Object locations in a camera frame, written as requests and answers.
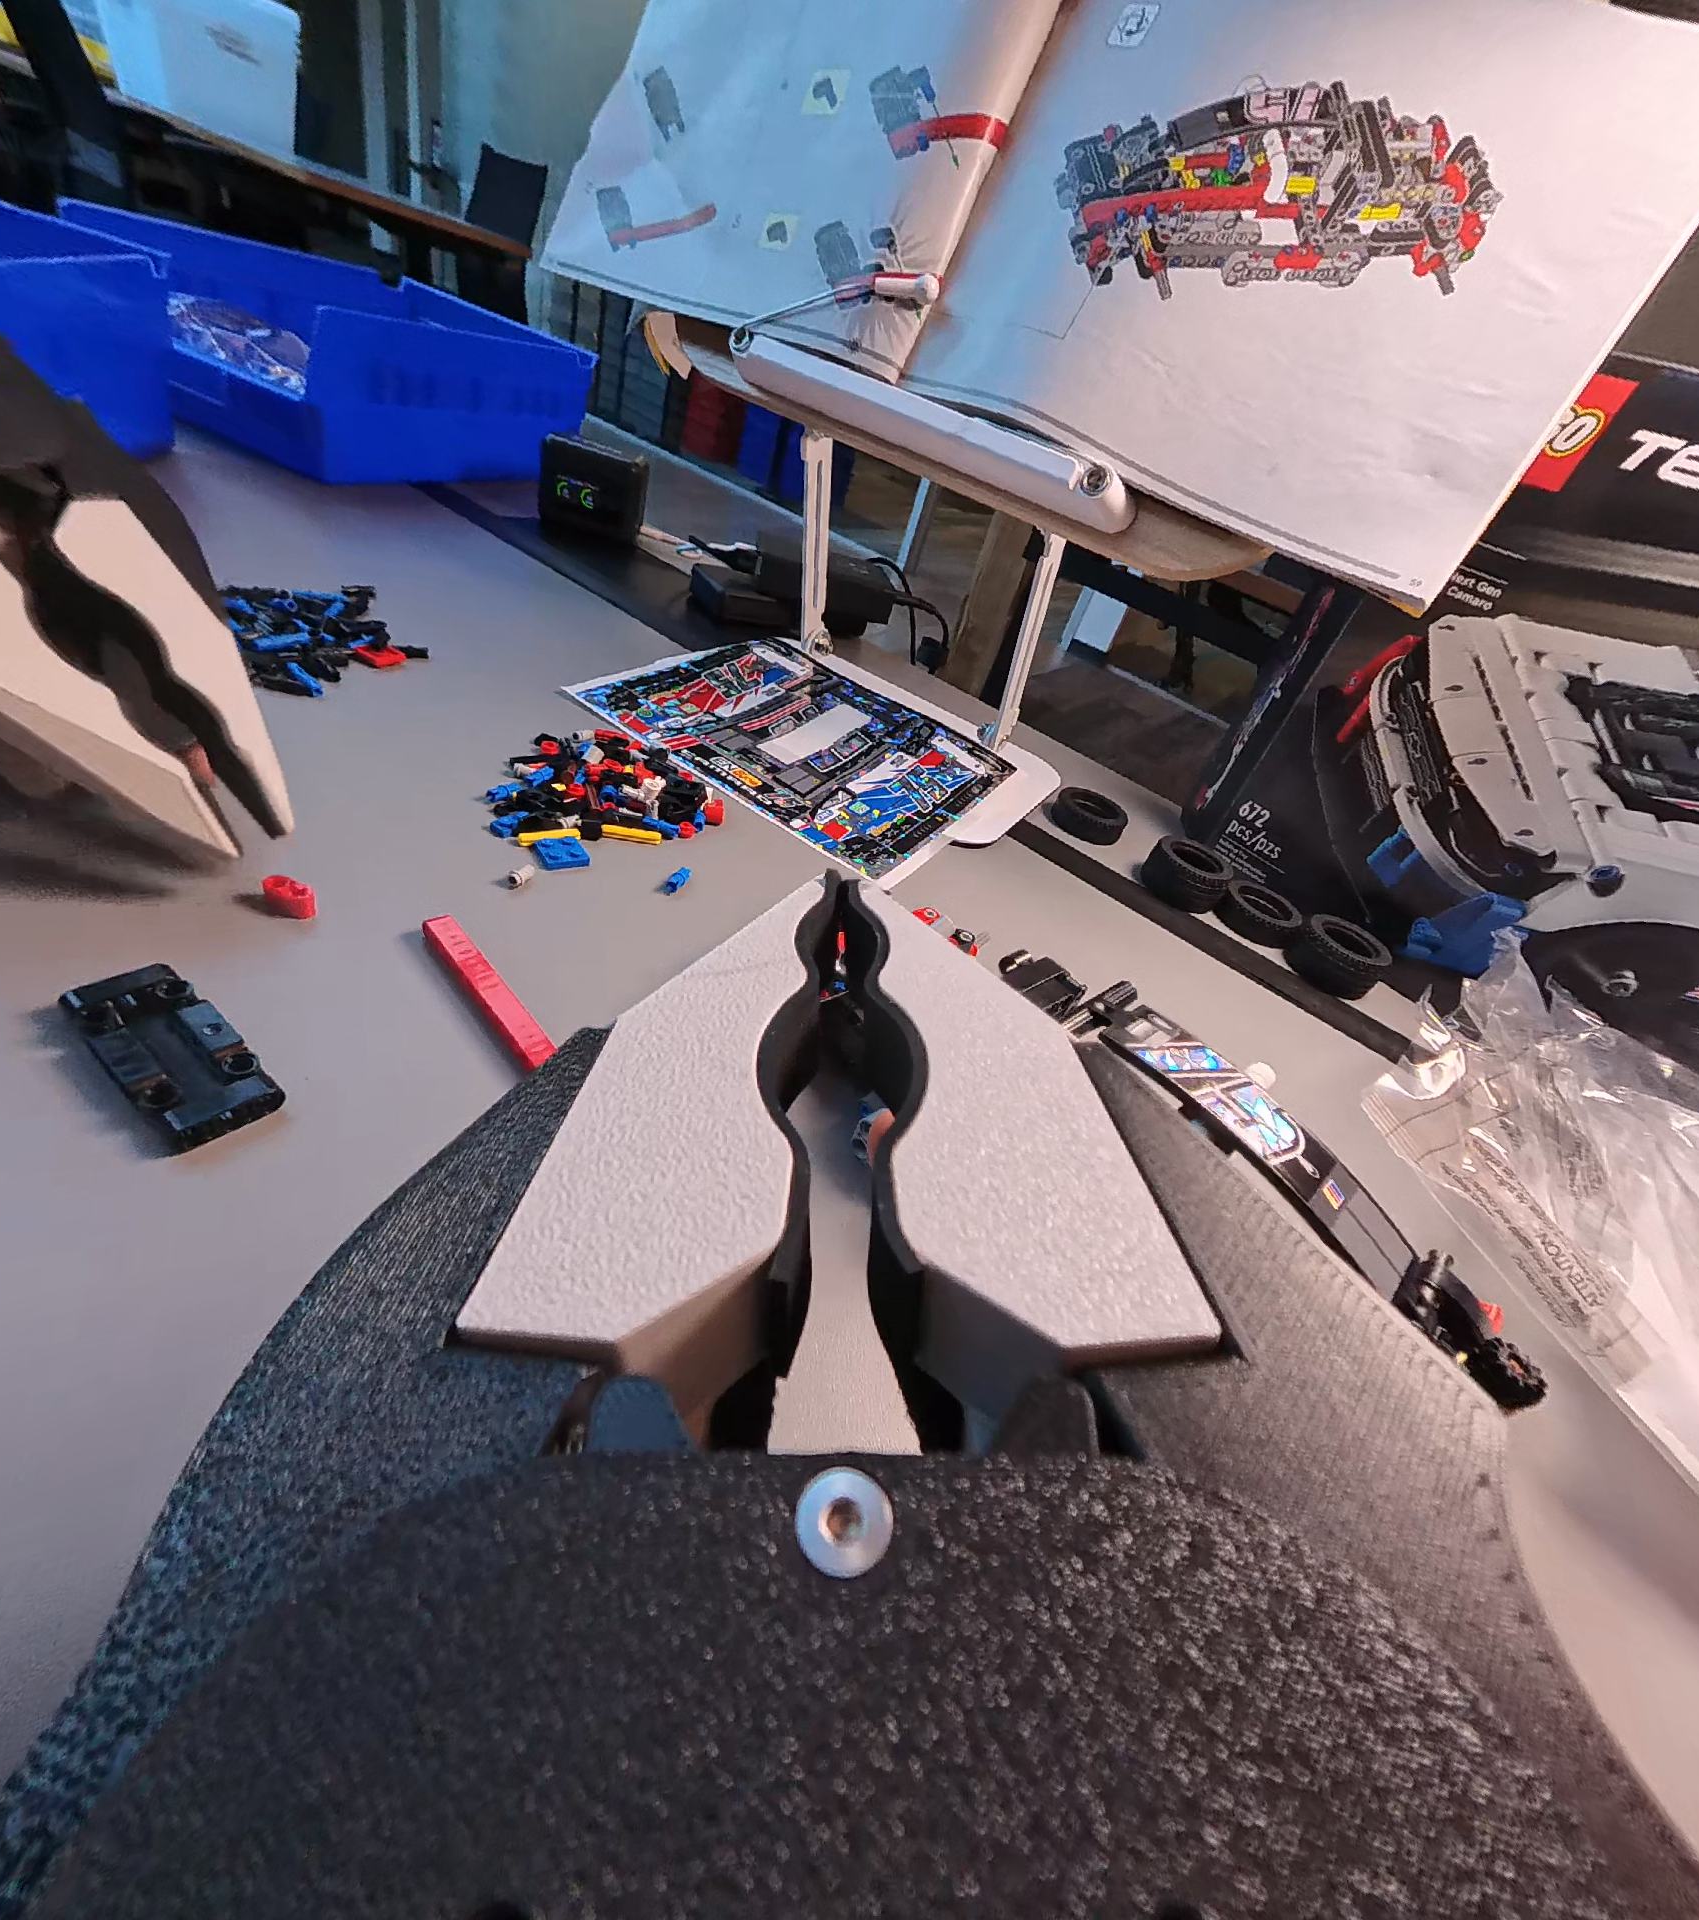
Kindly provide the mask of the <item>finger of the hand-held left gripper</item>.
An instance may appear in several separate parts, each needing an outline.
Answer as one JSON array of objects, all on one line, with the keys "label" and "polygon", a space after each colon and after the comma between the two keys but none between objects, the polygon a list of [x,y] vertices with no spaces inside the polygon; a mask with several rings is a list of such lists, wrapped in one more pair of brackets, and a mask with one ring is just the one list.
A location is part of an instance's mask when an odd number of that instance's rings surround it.
[{"label": "finger of the hand-held left gripper", "polygon": [[120,498],[78,496],[32,550],[32,578],[64,589],[136,662],[154,708],[202,748],[274,839],[294,828],[284,768],[214,592],[200,592]]},{"label": "finger of the hand-held left gripper", "polygon": [[100,667],[52,643],[52,627],[78,639],[114,639],[64,587],[32,578],[34,548],[18,562],[0,554],[0,746],[114,802],[178,852],[236,859],[238,839],[184,757],[142,729]]}]

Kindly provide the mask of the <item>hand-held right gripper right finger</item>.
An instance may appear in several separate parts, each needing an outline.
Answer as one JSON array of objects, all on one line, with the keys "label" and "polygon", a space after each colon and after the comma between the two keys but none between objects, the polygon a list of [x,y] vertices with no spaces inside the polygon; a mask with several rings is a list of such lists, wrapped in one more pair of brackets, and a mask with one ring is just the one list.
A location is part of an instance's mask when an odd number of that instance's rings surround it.
[{"label": "hand-held right gripper right finger", "polygon": [[867,1295],[913,1419],[1209,1357],[1223,1327],[1073,1040],[875,887],[841,887],[869,1146]]}]

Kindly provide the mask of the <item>labelled blue storage bin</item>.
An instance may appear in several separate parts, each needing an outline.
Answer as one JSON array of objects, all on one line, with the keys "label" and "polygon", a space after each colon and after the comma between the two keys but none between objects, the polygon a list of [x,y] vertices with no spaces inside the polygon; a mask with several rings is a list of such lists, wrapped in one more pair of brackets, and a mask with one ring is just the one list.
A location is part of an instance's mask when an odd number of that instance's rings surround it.
[{"label": "labelled blue storage bin", "polygon": [[172,450],[162,254],[0,201],[0,334],[128,454]]}]

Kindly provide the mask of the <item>pile of blue black pins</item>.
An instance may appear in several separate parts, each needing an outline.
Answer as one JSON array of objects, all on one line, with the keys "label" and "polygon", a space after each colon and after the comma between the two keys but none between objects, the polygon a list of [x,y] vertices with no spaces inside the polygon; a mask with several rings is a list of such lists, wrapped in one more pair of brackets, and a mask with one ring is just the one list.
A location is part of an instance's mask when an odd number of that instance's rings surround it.
[{"label": "pile of blue black pins", "polygon": [[238,642],[248,682],[264,692],[320,699],[346,667],[402,669],[428,662],[418,642],[390,635],[376,613],[378,587],[332,589],[226,586],[224,618]]}]

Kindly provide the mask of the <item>partly built toy car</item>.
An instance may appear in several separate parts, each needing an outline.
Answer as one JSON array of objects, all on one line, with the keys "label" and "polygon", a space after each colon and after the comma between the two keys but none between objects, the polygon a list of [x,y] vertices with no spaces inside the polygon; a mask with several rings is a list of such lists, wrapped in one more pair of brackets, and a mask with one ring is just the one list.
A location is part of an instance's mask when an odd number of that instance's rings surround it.
[{"label": "partly built toy car", "polygon": [[1503,1335],[1501,1308],[1463,1283],[1447,1253],[1411,1245],[1355,1173],[1265,1090],[1263,1067],[1237,1067],[1145,1005],[1131,981],[1093,994],[1051,956],[1023,948],[1005,952],[999,972],[1007,990],[1075,1040],[1101,1045],[1167,1093],[1211,1144],[1241,1153],[1493,1404],[1519,1411],[1541,1402],[1541,1367]]}]

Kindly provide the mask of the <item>long red toy beam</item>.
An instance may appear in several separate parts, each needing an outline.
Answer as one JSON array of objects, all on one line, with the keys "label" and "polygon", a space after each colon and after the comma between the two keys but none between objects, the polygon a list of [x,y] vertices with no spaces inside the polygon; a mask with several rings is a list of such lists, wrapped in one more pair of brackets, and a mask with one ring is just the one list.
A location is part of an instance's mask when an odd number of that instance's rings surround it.
[{"label": "long red toy beam", "polygon": [[422,936],[430,956],[518,1067],[534,1074],[554,1058],[558,1048],[548,1031],[456,917],[428,917]]}]

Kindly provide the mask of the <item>pile of mixed toy bricks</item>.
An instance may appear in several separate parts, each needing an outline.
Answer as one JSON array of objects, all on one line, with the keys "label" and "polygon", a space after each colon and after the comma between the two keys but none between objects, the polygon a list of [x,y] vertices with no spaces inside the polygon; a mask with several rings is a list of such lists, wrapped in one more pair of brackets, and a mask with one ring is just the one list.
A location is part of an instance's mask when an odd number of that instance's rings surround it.
[{"label": "pile of mixed toy bricks", "polygon": [[480,793],[488,832],[518,865],[592,865],[598,843],[664,848],[724,825],[728,802],[684,754],[608,727],[544,731]]}]

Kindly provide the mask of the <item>black toy panel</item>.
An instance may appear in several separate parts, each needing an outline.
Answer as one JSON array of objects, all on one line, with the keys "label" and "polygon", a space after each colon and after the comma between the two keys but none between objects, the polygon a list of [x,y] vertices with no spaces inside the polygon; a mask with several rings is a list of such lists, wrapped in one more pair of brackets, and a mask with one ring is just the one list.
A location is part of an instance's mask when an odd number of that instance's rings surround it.
[{"label": "black toy panel", "polygon": [[132,1108],[184,1153],[286,1106],[244,1034],[168,963],[72,985],[58,1008]]}]

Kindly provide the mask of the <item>black toy set box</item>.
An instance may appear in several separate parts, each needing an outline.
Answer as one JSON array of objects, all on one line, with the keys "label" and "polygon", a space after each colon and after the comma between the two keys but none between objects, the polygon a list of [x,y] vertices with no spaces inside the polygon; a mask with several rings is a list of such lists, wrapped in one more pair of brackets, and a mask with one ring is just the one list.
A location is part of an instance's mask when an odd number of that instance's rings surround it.
[{"label": "black toy set box", "polygon": [[1183,820],[1401,962],[1507,929],[1699,1072],[1699,368],[1611,356],[1423,616],[1283,643]]}]

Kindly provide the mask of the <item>shiny clear plastic bag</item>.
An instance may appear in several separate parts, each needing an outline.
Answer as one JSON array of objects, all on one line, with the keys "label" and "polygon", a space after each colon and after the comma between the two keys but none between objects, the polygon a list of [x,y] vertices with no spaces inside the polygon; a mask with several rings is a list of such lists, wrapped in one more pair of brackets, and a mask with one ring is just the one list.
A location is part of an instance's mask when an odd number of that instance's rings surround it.
[{"label": "shiny clear plastic bag", "polygon": [[174,348],[200,363],[238,371],[290,400],[308,393],[308,342],[278,324],[226,300],[190,291],[168,293]]}]

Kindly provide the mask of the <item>white storage box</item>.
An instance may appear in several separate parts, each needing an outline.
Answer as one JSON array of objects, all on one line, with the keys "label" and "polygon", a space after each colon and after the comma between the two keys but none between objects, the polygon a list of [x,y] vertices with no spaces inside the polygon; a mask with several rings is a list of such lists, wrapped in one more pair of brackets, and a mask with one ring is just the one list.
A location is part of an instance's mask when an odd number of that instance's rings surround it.
[{"label": "white storage box", "polygon": [[68,2],[124,100],[280,157],[294,153],[300,16],[278,2]]}]

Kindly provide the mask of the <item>printed clear plastic bag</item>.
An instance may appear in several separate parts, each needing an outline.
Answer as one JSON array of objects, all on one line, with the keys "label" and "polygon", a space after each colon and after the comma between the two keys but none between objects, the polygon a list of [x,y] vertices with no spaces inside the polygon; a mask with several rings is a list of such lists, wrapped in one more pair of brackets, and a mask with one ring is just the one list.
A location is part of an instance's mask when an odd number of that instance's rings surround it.
[{"label": "printed clear plastic bag", "polygon": [[1365,1111],[1699,1487],[1699,1075],[1609,1028],[1459,1041]]}]

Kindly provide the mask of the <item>small black power adapter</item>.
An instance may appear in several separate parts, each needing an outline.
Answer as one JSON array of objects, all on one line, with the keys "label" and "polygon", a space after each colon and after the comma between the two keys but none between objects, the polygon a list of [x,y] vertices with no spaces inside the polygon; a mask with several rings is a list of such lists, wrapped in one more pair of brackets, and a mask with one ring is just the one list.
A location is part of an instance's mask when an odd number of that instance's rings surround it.
[{"label": "small black power adapter", "polygon": [[799,624],[799,600],[767,592],[753,572],[720,562],[702,562],[688,575],[688,604],[726,627],[791,634]]}]

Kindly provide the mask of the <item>crumpled clear plastic bag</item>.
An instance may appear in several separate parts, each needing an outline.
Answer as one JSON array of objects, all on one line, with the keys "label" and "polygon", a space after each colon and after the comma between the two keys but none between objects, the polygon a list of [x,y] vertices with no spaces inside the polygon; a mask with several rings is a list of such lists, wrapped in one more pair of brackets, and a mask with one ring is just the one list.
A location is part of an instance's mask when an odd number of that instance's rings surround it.
[{"label": "crumpled clear plastic bag", "polygon": [[1543,990],[1503,948],[1365,1111],[1393,1152],[1467,1200],[1557,1319],[1599,1352],[1651,1326],[1699,1347],[1699,1092]]}]

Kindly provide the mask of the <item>instruction booklet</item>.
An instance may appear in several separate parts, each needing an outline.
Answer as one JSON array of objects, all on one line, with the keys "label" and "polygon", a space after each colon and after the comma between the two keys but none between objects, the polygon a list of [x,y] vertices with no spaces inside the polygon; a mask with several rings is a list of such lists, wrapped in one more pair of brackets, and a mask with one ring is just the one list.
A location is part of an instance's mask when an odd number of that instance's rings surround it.
[{"label": "instruction booklet", "polygon": [[1423,607],[1699,226],[1699,22],[650,4],[548,261]]}]

